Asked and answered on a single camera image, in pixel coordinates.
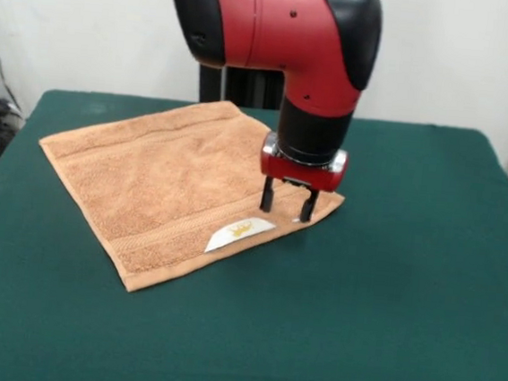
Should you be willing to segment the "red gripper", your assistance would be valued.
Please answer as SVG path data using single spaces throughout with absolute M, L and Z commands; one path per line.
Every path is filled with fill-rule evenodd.
M 277 134 L 269 132 L 260 153 L 260 168 L 266 176 L 263 184 L 260 210 L 271 212 L 274 179 L 310 188 L 299 215 L 301 223 L 312 220 L 320 192 L 333 193 L 341 184 L 348 166 L 349 154 L 339 149 L 326 165 L 312 166 L 287 158 L 278 147 Z

